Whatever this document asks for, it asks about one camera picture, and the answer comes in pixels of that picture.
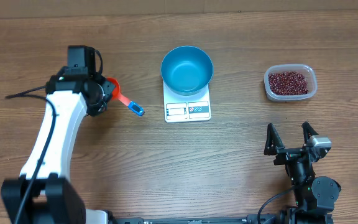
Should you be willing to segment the red measuring scoop blue handle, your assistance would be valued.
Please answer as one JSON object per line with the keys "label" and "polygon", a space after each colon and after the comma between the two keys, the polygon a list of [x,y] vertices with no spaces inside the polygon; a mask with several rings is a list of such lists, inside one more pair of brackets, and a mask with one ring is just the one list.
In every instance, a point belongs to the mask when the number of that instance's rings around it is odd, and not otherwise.
{"label": "red measuring scoop blue handle", "polygon": [[129,108],[133,113],[137,116],[143,116],[145,110],[138,105],[135,101],[128,99],[128,97],[124,96],[121,93],[121,87],[119,82],[115,78],[107,78],[107,80],[115,85],[115,88],[112,91],[112,99],[119,100],[122,104],[124,104],[127,108]]}

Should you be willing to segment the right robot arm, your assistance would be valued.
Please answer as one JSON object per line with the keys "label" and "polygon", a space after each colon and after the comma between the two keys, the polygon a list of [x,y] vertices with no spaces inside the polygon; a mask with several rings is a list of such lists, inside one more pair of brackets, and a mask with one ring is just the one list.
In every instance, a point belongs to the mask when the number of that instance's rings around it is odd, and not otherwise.
{"label": "right robot arm", "polygon": [[[326,176],[317,177],[313,163],[324,158],[332,142],[327,136],[319,135],[305,121],[302,124],[304,144],[301,147],[286,148],[275,126],[267,126],[264,148],[266,156],[275,156],[276,166],[284,165],[291,187],[268,199],[257,213],[258,223],[332,223],[331,212],[341,191],[340,184]],[[290,192],[294,193],[295,206],[286,206],[271,220],[262,220],[262,210],[273,200]]]}

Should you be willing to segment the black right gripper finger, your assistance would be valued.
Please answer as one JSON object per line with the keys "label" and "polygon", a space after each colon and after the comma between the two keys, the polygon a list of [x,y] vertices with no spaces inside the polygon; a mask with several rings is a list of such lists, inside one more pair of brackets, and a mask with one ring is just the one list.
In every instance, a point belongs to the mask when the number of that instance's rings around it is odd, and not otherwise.
{"label": "black right gripper finger", "polygon": [[310,137],[318,135],[318,133],[312,128],[309,122],[305,121],[302,124],[304,143],[306,144]]}
{"label": "black right gripper finger", "polygon": [[285,146],[272,123],[267,126],[267,138],[264,148],[264,154],[267,156],[277,155],[285,149]]}

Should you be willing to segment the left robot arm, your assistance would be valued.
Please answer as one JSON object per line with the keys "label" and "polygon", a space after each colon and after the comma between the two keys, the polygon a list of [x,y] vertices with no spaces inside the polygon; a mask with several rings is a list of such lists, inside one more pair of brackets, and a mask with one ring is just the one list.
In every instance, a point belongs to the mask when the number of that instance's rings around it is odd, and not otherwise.
{"label": "left robot arm", "polygon": [[100,52],[68,47],[67,65],[42,86],[45,114],[33,150],[17,179],[2,183],[12,223],[114,223],[107,210],[90,210],[70,183],[76,135],[85,116],[105,112],[115,84],[103,77]]}

